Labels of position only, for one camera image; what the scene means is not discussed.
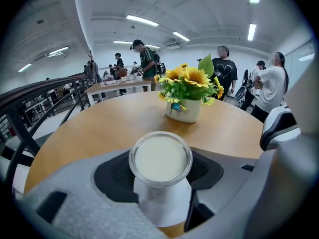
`round wooden table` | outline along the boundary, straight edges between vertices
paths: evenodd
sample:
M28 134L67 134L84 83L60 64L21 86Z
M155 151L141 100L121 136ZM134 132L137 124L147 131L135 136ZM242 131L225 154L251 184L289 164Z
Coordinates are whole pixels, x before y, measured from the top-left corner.
M141 92L109 99L94 105L55 131L36 155L27 180L27 193L60 167L80 159L126 149L152 131L169 131L189 146L225 155L259 158L263 124L241 109L215 100L202 106L196 123L184 123L165 115L166 102L157 92ZM180 234L176 225L162 229Z

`long table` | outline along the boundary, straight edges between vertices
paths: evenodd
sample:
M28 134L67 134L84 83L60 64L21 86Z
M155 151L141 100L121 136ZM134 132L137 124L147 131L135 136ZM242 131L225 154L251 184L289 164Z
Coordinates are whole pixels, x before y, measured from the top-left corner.
M151 83L152 83L151 81L143 80L143 79L134 79L134 80L126 81L126 82L121 82L121 80L117 80L116 83L107 84L107 85L104 84L104 82L100 82L89 87L84 92L87 93L90 105L93 106L94 105L93 95L98 94L100 101L102 101L101 93L103 92L133 88L133 91L135 93L136 87L144 87L144 86L148 88L148 91L151 91Z

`sunflower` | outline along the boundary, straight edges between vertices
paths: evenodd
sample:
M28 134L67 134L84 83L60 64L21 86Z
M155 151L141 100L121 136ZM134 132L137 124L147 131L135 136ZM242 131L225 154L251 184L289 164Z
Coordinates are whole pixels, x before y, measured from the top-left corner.
M217 87L220 89L221 86L220 86L220 83L218 81L217 76L215 76L214 80L215 80L215 83L217 84Z
M220 86L220 88L217 90L217 97L218 97L218 99L221 98L221 96L223 95L223 93L224 93L224 88L223 88L223 86Z
M185 69L188 66L188 63L182 63L179 67Z
M156 83L156 84L159 83L159 79L160 79L160 75L159 75L159 74L156 74L156 75L154 76L154 80L155 80L155 83Z
M196 67L187 67L184 75L186 82L197 85L198 87L208 88L208 86L211 85L210 79L203 69L198 70Z
M203 105L208 105L209 106L209 105L214 103L215 98L205 98L205 100L206 100L206 102L203 103Z
M181 74L182 69L180 67L176 67L173 70L166 69L166 74L159 80L159 82L168 81L169 83L172 82L181 82L178 79L178 76Z
M159 92L159 98L162 99L163 101L165 100L165 95L162 92Z

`yellow flower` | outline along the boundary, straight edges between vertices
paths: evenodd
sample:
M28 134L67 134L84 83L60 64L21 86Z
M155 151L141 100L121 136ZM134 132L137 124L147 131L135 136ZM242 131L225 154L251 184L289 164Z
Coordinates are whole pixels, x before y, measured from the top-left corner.
M168 82L181 82L181 80L178 79L178 76L181 74L182 69L180 67L176 67L173 70L166 69L166 74L164 76L165 79L169 78Z
M197 85L198 87L208 88L208 86L211 85L210 79L203 69L198 70L196 67L187 67L184 75L186 82Z
M185 106L180 105L180 107L181 107L184 111L188 110Z
M221 98L221 96L223 95L223 93L224 93L224 88L223 88L223 86L220 86L220 88L217 90L217 97L218 97L218 99Z
M182 63L179 67L185 69L188 66L188 63Z
M171 102L171 103L179 103L180 102L180 100L177 98L165 97L164 99L165 99L165 101Z
M207 98L207 102L203 103L203 105L211 105L213 104L215 101L215 98Z
M217 76L215 76L214 80L215 80L215 83L217 84L217 87L220 89L221 86L220 86L220 83L218 81Z
M159 92L159 98L162 99L163 101L165 100L165 95L162 92Z
M159 74L156 74L156 75L154 76L154 80L155 80L155 83L156 83L156 84L159 83L159 79L160 79L160 75L159 75Z

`ponytail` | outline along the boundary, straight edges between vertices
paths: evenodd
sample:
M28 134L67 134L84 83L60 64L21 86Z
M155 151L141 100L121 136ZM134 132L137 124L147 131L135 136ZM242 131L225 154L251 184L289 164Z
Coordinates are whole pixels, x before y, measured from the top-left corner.
M284 94L287 92L287 89L288 89L288 84L289 84L289 77L288 77L288 73L287 73L287 71L286 71L286 69L285 69L285 56L281 53L281 52L279 52L279 51L277 51L276 52L278 55L279 55L279 57L280 57L280 62L281 62L281 67L284 69L284 71L285 71L285 92L284 92Z

